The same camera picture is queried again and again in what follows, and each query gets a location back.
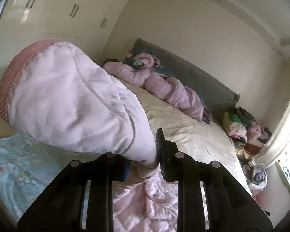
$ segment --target white wardrobe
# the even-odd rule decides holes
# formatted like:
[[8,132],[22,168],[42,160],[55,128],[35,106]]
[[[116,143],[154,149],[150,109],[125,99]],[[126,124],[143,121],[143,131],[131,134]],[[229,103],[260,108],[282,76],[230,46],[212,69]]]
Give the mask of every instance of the white wardrobe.
[[40,39],[65,40],[100,63],[128,0],[7,0],[0,17],[0,77],[22,49]]

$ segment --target gray headboard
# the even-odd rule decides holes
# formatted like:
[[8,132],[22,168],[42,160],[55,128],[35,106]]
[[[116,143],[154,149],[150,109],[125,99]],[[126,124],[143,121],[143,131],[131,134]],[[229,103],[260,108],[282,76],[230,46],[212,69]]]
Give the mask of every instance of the gray headboard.
[[193,89],[204,100],[218,123],[222,123],[224,112],[232,109],[239,100],[239,95],[205,71],[156,45],[138,38],[134,48],[151,50],[184,86]]

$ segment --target pink jacket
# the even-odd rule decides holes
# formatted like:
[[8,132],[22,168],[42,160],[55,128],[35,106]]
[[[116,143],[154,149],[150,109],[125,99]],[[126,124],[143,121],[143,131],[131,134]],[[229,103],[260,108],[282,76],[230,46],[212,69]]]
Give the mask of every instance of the pink jacket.
[[178,79],[170,77],[164,80],[159,74],[148,69],[134,70],[120,62],[106,63],[104,69],[129,84],[144,87],[157,98],[166,100],[188,116],[202,121],[204,106],[200,98],[195,91],[183,86]]

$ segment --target pink clothing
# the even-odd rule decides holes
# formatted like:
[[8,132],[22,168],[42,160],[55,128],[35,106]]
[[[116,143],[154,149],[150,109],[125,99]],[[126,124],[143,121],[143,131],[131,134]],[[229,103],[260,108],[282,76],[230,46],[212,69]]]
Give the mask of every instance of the pink clothing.
[[104,69],[129,84],[144,86],[157,98],[166,100],[172,106],[183,110],[188,116],[202,122],[204,106],[200,98],[195,91],[183,86],[178,79],[170,77],[164,80],[159,74],[150,70],[136,71],[118,62],[106,63]]
[[116,74],[121,80],[138,87],[143,87],[146,79],[151,74],[148,69],[135,71],[132,67],[120,62],[106,63],[104,69],[106,71],[112,70],[113,74]]
[[247,130],[243,127],[242,129],[232,129],[230,130],[228,126],[225,125],[224,122],[222,122],[223,128],[228,136],[238,135],[245,139],[247,142]]
[[260,126],[252,121],[251,126],[247,130],[248,140],[257,139],[261,137],[261,128]]
[[147,54],[147,53],[140,53],[136,55],[133,60],[140,61],[144,65],[142,66],[142,69],[149,69],[160,66],[160,61],[158,58],[156,58],[154,55]]
[[230,137],[231,137],[231,138],[238,138],[238,139],[241,139],[241,137],[238,136],[237,134],[233,134],[233,135],[231,135]]
[[155,138],[136,96],[68,42],[39,41],[13,59],[0,82],[0,116],[47,145],[136,161],[142,179],[129,184],[158,166]]

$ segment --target black plastic bracket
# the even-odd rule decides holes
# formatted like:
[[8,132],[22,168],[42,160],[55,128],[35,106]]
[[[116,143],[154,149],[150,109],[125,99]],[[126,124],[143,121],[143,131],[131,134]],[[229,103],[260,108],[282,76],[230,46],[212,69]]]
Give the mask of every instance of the black plastic bracket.
[[[113,232],[112,181],[124,181],[131,161],[105,153],[71,161],[37,197],[17,224],[21,232]],[[81,228],[87,181],[91,180],[86,230]]]
[[210,232],[270,232],[272,223],[242,185],[218,161],[195,161],[157,130],[161,173],[179,182],[177,232],[205,231],[200,181],[206,197]]

